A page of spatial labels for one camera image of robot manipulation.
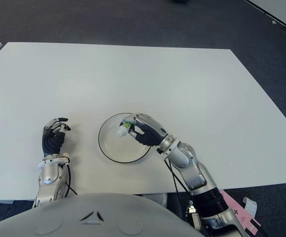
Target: robotic hand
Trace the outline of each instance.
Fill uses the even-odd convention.
[[[132,114],[122,120],[122,123],[127,122],[132,123],[129,129],[132,137],[144,145],[159,146],[157,152],[164,159],[168,158],[180,172],[202,223],[210,232],[216,233],[217,230],[227,229],[228,232],[234,231],[242,237],[248,237],[208,170],[198,161],[195,151],[189,144],[169,135],[160,123],[148,115]],[[144,134],[136,132],[135,126]]]
[[[42,149],[44,157],[53,154],[60,154],[60,148],[64,143],[65,132],[70,131],[70,127],[65,123],[67,118],[55,118],[48,122],[43,128]]]
[[[65,132],[70,127],[63,123],[67,118],[52,119],[43,128],[42,150],[44,158],[39,164],[41,174],[39,176],[39,191],[33,207],[66,197],[71,185],[71,172],[69,167],[70,156],[68,153],[60,155],[60,149],[65,140]]]
[[[129,129],[129,134],[143,145],[158,146],[168,134],[159,122],[145,114],[129,115],[122,121],[122,123],[127,122],[133,124]],[[136,132],[134,125],[144,134]]]

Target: robot finger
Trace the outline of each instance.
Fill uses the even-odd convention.
[[[58,133],[58,132],[65,132],[65,131],[70,131],[71,130],[71,128],[67,125],[67,124],[65,124],[65,123],[63,123],[63,122],[57,122],[57,123],[55,123],[52,127],[51,127],[51,129],[53,130],[53,133]]]
[[[50,122],[48,122],[44,127],[46,129],[48,129],[48,128],[52,127],[57,122],[66,122],[66,121],[68,121],[67,118],[54,118]]]
[[[125,117],[125,118],[122,120],[122,123],[130,122],[130,123],[136,124],[136,122],[137,122],[137,121],[135,120],[136,116],[137,116],[136,114],[131,114],[131,115]]]

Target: dark gray carpet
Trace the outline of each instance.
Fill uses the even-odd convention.
[[[286,116],[286,29],[271,21],[244,0],[0,0],[4,43],[229,48]],[[286,236],[286,184],[228,193],[257,201],[256,219],[269,236]],[[0,220],[31,205],[0,204]]]

